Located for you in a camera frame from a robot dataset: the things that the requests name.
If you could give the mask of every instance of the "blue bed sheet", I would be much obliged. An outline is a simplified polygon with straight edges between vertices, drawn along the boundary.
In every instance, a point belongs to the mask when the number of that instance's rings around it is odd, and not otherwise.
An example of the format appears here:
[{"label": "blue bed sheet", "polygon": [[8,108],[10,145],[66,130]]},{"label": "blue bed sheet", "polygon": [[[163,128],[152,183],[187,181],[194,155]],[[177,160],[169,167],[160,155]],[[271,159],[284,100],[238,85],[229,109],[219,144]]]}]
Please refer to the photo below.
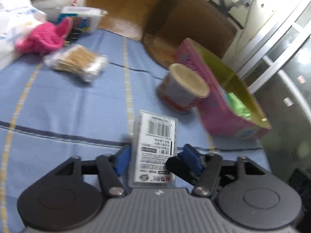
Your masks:
[{"label": "blue bed sheet", "polygon": [[[0,232],[8,229],[16,233],[23,229],[16,209],[19,195],[57,165],[73,155],[91,160],[98,155],[114,154],[130,142],[124,57],[130,69],[134,113],[143,109],[178,118],[178,147],[189,143],[206,153],[216,146],[225,159],[246,155],[269,169],[258,142],[212,138],[195,111],[179,114],[164,105],[155,89],[167,70],[148,56],[141,43],[102,30],[83,35],[78,43],[107,55],[110,64],[91,85],[72,74],[42,66],[22,103],[10,146],[6,146],[10,122],[26,84],[42,59],[38,55],[24,55],[0,72],[0,154],[2,173],[6,176],[6,181],[1,183],[5,192],[2,218],[3,211],[7,214],[6,220],[0,221]],[[96,176],[85,176],[85,181],[98,187]],[[191,189],[180,179],[176,185]]]}]

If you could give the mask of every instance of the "blue gripper pad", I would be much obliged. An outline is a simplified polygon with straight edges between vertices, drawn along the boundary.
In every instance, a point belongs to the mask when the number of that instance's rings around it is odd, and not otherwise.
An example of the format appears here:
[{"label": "blue gripper pad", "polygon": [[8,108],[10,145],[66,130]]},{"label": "blue gripper pad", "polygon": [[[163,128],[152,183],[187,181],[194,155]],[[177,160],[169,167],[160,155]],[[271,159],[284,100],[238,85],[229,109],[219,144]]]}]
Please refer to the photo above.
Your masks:
[{"label": "blue gripper pad", "polygon": [[178,157],[188,165],[190,170],[195,175],[200,176],[204,170],[204,167],[202,166],[200,159],[202,155],[189,144],[184,145],[183,152],[181,153],[182,153],[181,157],[180,153],[178,154]]},{"label": "blue gripper pad", "polygon": [[125,145],[120,151],[114,155],[114,166],[113,169],[117,176],[124,174],[131,160],[131,146]]}]

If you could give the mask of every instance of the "pink glove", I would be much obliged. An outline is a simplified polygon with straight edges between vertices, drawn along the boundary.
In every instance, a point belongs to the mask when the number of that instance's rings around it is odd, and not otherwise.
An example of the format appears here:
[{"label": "pink glove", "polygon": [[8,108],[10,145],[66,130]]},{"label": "pink glove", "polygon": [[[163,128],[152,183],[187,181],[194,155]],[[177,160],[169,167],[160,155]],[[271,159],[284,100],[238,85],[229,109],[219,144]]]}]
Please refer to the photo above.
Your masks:
[{"label": "pink glove", "polygon": [[53,52],[64,46],[72,27],[70,17],[64,18],[58,25],[45,22],[34,28],[27,38],[17,41],[15,49],[22,53],[34,52],[41,55]]}]

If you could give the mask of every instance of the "paper cup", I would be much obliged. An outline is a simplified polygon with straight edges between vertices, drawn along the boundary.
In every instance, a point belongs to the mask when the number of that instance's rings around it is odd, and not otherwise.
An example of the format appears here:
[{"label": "paper cup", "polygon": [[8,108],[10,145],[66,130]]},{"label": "paper cup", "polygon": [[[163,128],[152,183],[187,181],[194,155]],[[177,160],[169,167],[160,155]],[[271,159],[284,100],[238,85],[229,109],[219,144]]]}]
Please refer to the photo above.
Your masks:
[{"label": "paper cup", "polygon": [[209,95],[205,81],[182,64],[172,64],[157,89],[159,97],[174,109],[186,113]]}]

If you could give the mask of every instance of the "electrical cable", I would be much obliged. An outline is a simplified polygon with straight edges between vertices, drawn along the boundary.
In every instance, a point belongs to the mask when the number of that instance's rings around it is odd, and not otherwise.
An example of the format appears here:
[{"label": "electrical cable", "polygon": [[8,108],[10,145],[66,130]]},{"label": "electrical cable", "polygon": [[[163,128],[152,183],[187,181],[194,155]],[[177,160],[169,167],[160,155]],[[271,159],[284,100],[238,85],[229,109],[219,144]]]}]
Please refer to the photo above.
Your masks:
[{"label": "electrical cable", "polygon": [[249,20],[249,16],[250,16],[250,12],[251,12],[251,7],[252,7],[253,3],[254,3],[254,0],[251,0],[251,3],[249,5],[249,9],[248,9],[248,12],[247,12],[247,15],[246,15],[246,20],[245,20],[245,23],[244,23],[244,28],[243,28],[243,30],[242,30],[241,34],[239,35],[238,40],[236,42],[235,53],[238,52],[238,44],[239,44],[239,42],[240,42],[240,40],[241,40],[241,38],[242,38],[242,36],[243,36],[243,34],[245,32],[245,28],[246,28],[248,20]]}]

